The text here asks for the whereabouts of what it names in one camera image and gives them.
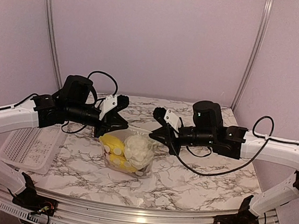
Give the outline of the yellow fake lemon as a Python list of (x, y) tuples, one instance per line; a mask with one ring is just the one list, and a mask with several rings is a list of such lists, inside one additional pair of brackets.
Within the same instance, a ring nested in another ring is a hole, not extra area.
[(105, 153), (118, 156), (124, 155), (125, 145), (118, 137), (105, 134), (100, 137), (99, 141), (103, 145)]

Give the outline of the white fake cauliflower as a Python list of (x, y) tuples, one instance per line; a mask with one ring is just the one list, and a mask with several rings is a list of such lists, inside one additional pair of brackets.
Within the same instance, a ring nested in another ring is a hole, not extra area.
[(140, 170), (153, 160), (153, 141), (146, 135), (128, 136), (125, 141), (125, 158)]

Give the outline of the clear zip top bag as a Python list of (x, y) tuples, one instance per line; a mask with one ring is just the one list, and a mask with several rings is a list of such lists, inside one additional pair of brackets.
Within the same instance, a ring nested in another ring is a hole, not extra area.
[(100, 137), (105, 166), (135, 178), (151, 176), (156, 141), (150, 131), (129, 127)]

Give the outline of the yellow fake banana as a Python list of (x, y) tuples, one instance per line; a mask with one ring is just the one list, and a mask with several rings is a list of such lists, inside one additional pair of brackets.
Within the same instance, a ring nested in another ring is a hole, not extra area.
[(124, 156), (118, 156), (114, 154), (110, 154), (109, 158), (110, 163), (117, 167), (118, 169), (121, 169), (126, 172), (136, 172), (137, 169), (132, 166), (132, 164), (126, 160)]

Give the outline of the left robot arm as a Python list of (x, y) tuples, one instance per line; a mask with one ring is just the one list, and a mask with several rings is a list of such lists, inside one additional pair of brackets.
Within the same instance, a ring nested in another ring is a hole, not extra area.
[[(99, 107), (87, 103), (89, 94), (97, 101), (93, 82), (87, 77), (70, 75), (63, 87), (52, 95), (31, 95), (14, 105), (0, 107), (0, 134), (25, 128), (44, 128), (65, 122), (91, 126), (94, 137), (128, 128), (119, 112), (129, 105), (129, 97), (116, 93), (104, 98)], [(0, 184), (22, 201), (27, 208), (36, 209), (40, 197), (30, 176), (0, 161)]]

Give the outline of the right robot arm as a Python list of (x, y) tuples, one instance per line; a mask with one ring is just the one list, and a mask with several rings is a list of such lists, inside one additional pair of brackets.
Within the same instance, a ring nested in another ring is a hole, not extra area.
[(169, 154), (178, 157), (181, 147), (208, 147), (212, 152), (248, 163), (262, 160), (291, 167), (295, 172), (267, 191), (245, 198), (232, 224), (250, 224), (265, 212), (299, 198), (299, 141), (276, 139), (239, 126), (224, 126), (221, 107), (211, 101), (193, 105), (194, 126), (185, 127), (182, 119), (162, 107), (153, 112), (161, 125), (150, 138), (164, 144)]

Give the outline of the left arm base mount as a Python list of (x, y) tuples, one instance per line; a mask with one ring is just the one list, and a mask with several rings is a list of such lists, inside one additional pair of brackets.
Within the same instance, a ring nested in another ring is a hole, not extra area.
[(41, 213), (44, 215), (48, 214), (49, 216), (53, 216), (56, 210), (56, 206), (58, 204), (58, 201), (55, 199), (51, 199), (49, 197), (44, 197), (41, 195), (37, 195), (36, 197), (30, 197), (30, 198), (21, 198), (21, 196), (14, 196), (13, 201), (14, 204), (19, 205), (20, 207), (23, 207), (25, 209), (31, 210), (32, 212), (35, 212), (39, 214), (39, 210), (48, 207), (48, 210)]

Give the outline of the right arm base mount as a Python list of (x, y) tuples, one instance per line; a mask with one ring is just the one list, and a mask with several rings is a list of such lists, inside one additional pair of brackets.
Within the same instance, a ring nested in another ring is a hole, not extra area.
[(214, 217), (213, 224), (259, 224), (258, 218), (227, 214)]

